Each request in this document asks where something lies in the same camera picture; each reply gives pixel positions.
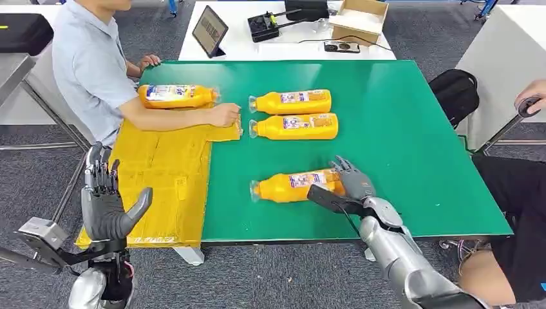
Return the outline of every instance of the yellow plastic bottle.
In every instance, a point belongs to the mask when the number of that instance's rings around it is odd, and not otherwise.
[[[220,97],[217,89],[199,85],[142,85],[140,100],[146,108],[197,108]]]
[[[249,97],[251,113],[263,111],[270,115],[328,113],[332,96],[326,89],[300,92],[270,92],[262,97]]]
[[[331,140],[337,130],[337,116],[332,113],[271,116],[249,122],[251,138],[264,136],[270,140]]]
[[[277,174],[262,182],[250,182],[252,201],[272,200],[277,203],[307,200],[307,192],[312,184],[321,184],[335,191],[339,177],[333,169],[321,169],[297,174]]]

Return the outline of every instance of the green table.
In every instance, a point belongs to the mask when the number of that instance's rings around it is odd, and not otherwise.
[[[251,180],[328,167],[334,155],[367,173],[412,234],[512,234],[413,61],[164,62],[142,83],[220,87],[242,107],[241,140],[212,147],[202,241],[322,241],[356,238],[340,214],[312,202],[250,200]],[[339,134],[325,141],[251,139],[249,95],[325,88]]]

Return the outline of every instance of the gray carpet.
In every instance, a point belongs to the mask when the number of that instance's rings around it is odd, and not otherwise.
[[[116,15],[129,59],[155,52],[177,59],[193,2],[172,19],[159,6],[136,7]],[[415,59],[427,79],[455,66],[479,31],[475,5],[392,3],[385,34],[400,59]],[[541,125],[515,134],[544,135]],[[0,126],[0,144],[66,140],[52,126]],[[495,147],[495,155],[546,160],[543,147]],[[30,254],[12,231],[29,217],[50,218],[81,152],[77,149],[0,153],[0,245]],[[61,226],[75,237],[81,226],[78,194]],[[420,241],[432,264],[455,279],[453,250]],[[199,267],[186,265],[171,249],[131,250],[137,269],[135,308],[396,308],[388,283],[357,243],[209,247]],[[46,276],[0,261],[1,308],[59,308],[74,277]]]

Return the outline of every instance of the silver robotic forearm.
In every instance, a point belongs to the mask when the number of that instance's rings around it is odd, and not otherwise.
[[[488,308],[430,265],[391,203],[382,198],[367,197],[364,208],[373,209],[377,216],[362,219],[360,237],[368,245],[385,278],[391,282],[403,309],[424,308],[423,301],[433,302],[434,308],[443,308],[442,299],[447,299],[446,303],[452,305],[454,298],[466,302],[468,297],[476,301],[476,306],[470,308]]]

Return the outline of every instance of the bottle label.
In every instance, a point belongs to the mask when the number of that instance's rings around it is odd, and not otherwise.
[[[334,124],[332,117],[328,114],[320,114],[317,117],[309,118],[312,127],[328,127]]]
[[[324,172],[292,174],[289,178],[292,188],[308,187],[315,183],[326,183]]]
[[[324,90],[281,93],[281,103],[300,103],[315,100],[324,100],[325,98],[326,94]]]
[[[150,85],[146,98],[150,101],[174,101],[182,98],[193,98],[195,85]]]
[[[283,127],[285,129],[299,129],[300,127],[309,127],[309,122],[304,122],[303,119],[299,117],[284,117],[283,118]]]

